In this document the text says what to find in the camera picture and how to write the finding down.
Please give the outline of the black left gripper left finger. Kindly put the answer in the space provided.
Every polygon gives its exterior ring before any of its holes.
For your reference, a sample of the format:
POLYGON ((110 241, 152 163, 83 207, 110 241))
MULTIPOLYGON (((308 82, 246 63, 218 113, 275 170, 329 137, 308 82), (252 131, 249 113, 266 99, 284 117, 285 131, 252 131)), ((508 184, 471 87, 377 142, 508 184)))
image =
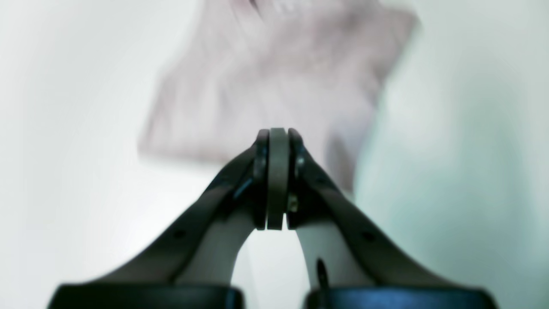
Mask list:
POLYGON ((264 228, 269 131, 225 165, 199 199, 145 250, 99 279, 57 288, 50 309, 242 309, 236 258, 264 228))

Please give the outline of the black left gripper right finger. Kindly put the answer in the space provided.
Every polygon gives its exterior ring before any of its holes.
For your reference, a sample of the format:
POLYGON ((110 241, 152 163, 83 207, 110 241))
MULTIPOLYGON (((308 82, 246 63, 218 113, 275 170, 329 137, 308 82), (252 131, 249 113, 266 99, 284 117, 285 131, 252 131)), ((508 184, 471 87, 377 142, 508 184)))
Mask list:
POLYGON ((445 279, 400 249, 314 161, 296 129, 290 153, 288 228, 310 283, 304 309, 496 309, 481 288, 445 279))

